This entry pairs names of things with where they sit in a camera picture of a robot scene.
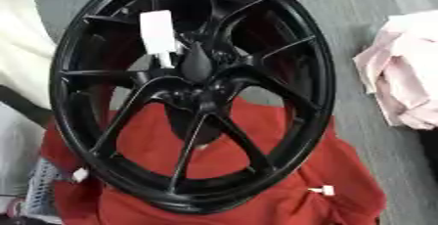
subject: wheel rim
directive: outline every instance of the wheel rim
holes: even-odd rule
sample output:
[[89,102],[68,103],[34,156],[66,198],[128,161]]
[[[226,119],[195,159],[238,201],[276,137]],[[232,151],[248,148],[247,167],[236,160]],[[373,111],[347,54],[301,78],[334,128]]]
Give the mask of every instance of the wheel rim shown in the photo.
[[[91,1],[73,20],[59,45],[52,67],[51,100],[67,145],[103,181],[166,210],[211,213],[246,202],[285,178],[307,158],[329,121],[334,72],[324,37],[295,0],[203,0],[209,5],[205,7],[208,13],[198,18],[175,6],[184,4],[183,7],[187,7],[185,1],[199,3],[199,0]],[[259,33],[257,38],[267,35],[270,39],[273,36],[283,39],[275,48],[267,43],[260,51],[260,48],[251,48],[257,38],[248,37],[251,34],[245,28],[251,25],[252,14],[258,16],[267,8],[269,18],[262,15],[267,19],[275,17],[275,23],[281,23],[280,28],[286,28],[287,33],[278,34],[279,30],[271,30],[272,36],[267,32]],[[136,22],[139,9],[170,9],[174,13],[177,37],[190,46],[185,55],[176,57],[182,61],[177,69],[126,71],[145,52]],[[242,41],[244,39],[249,39],[249,43]],[[237,52],[237,47],[250,55],[243,56]],[[312,75],[311,81],[306,82],[310,85],[309,96],[293,90],[287,78],[281,76],[284,71],[276,73],[266,69],[266,64],[277,64],[277,59],[271,61],[273,57],[290,56],[291,51],[306,59],[305,67]],[[117,52],[123,52],[123,61],[114,55]],[[189,53],[194,54],[196,63],[202,63],[205,58],[210,62],[211,71],[200,80],[184,74]],[[107,118],[109,99],[103,99],[102,95],[107,96],[113,87],[99,91],[100,94],[87,91],[90,85],[101,84],[133,88],[128,101],[103,131],[100,131],[99,119]],[[254,85],[282,96],[289,113],[288,121],[292,123],[279,145],[266,156],[253,146],[224,111],[241,90]],[[186,94],[189,100],[175,100],[175,95],[181,97],[181,94]],[[98,108],[92,104],[96,95],[100,97]],[[186,130],[189,135],[185,153],[181,153],[171,177],[140,167],[115,148],[122,127],[151,102],[160,102],[170,109],[192,115],[192,125]],[[187,179],[195,136],[203,123],[228,134],[248,155],[249,166],[213,179]]]

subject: paper tag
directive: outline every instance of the paper tag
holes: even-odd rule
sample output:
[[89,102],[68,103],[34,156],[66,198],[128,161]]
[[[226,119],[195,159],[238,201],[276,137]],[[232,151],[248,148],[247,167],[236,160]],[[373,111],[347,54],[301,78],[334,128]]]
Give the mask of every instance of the paper tag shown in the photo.
[[176,52],[176,40],[170,11],[140,14],[140,29],[148,55]]

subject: white cloth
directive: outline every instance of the white cloth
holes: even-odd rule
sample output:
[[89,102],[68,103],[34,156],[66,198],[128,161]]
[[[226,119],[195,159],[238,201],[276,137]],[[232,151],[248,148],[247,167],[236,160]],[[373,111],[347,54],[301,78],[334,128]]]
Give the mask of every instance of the white cloth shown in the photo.
[[438,126],[438,11],[389,17],[354,62],[390,125]]
[[54,51],[34,0],[0,0],[0,85],[50,109],[49,70]]
[[11,200],[24,196],[35,166],[44,129],[0,103],[0,213]]

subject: pink cloth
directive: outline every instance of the pink cloth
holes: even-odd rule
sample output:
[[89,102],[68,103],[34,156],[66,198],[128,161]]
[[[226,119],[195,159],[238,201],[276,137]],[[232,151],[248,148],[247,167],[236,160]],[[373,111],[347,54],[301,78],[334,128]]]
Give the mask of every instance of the pink cloth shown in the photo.
[[438,126],[438,11],[389,17],[354,62],[391,126]]

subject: red towel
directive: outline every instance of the red towel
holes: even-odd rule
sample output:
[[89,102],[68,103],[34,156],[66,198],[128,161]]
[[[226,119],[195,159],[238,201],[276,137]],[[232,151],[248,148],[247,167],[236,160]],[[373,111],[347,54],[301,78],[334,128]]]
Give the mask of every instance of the red towel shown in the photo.
[[[281,108],[263,107],[236,100],[233,120],[266,153],[285,131]],[[150,105],[124,128],[117,148],[148,169],[170,174],[182,142],[170,131],[164,107]],[[64,145],[55,125],[46,133],[42,155],[66,171],[79,166]],[[211,177],[240,169],[245,155],[233,141],[222,136],[195,152],[189,177]],[[332,185],[334,197],[312,193],[308,188]],[[336,138],[331,123],[309,159],[285,180],[253,200],[232,210],[211,215],[182,215],[157,209],[134,197],[89,178],[81,184],[57,182],[56,206],[66,225],[372,225],[385,207],[385,196],[355,150]]]

